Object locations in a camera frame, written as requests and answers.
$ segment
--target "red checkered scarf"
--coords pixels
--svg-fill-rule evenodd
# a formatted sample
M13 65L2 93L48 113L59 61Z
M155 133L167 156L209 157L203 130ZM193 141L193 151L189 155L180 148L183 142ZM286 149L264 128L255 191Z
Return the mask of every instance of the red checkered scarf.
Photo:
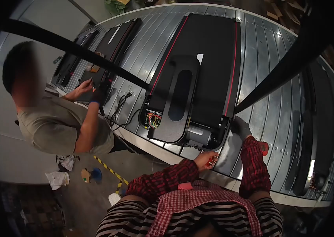
M184 212L208 202L236 202L246 208L253 236L262 236L255 208L248 199L204 180L196 180L191 190L174 190L159 197L157 214L146 236L163 236L172 214Z

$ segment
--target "woman's hand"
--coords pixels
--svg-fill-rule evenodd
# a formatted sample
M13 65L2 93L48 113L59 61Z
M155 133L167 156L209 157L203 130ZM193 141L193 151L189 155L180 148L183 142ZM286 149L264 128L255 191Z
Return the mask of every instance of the woman's hand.
M213 165L208 165L208 161L212 158L213 161L217 161L219 154L215 151L205 151L200 153L193 161L196 163L198 171L202 172L205 169L213 168Z

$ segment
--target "treadmill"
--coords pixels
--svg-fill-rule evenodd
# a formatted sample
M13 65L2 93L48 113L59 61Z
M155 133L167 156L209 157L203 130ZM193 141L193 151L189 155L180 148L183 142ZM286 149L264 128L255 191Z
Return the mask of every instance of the treadmill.
M303 72L305 110L301 117L301 145L297 147L286 189L304 196L308 189L321 190L334 156L334 95L330 79L314 61Z
M200 150L223 145L236 106L240 42L238 19L183 17L139 113L148 138Z
M98 35L98 30L93 31L92 28L80 33L74 40L74 43L83 46L84 48L89 48L94 38ZM61 85L65 87L70 78L72 77L77 65L80 62L79 57L66 52L63 55L63 59L55 70L55 73L51 81L56 85Z
M134 39L136 32L141 26L141 23L142 21L140 18L135 18L110 28L98 44L95 53L99 54L104 59L119 65L127 47ZM88 69L90 68L85 69L79 84L92 78L94 85L100 86L100 89L109 95L110 86L115 74L99 67L96 72L88 71ZM88 104L91 96L91 91L86 92L76 101Z

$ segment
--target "black glove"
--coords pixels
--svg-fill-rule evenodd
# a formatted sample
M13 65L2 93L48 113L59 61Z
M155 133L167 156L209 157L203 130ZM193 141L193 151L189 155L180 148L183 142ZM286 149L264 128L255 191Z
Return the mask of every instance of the black glove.
M105 94L99 89L96 88L91 96L90 102L97 102L100 104L100 106L103 106L105 103L106 96Z
M242 141L245 140L247 136L252 135L249 125L238 116L234 118L230 129L233 133L238 134Z

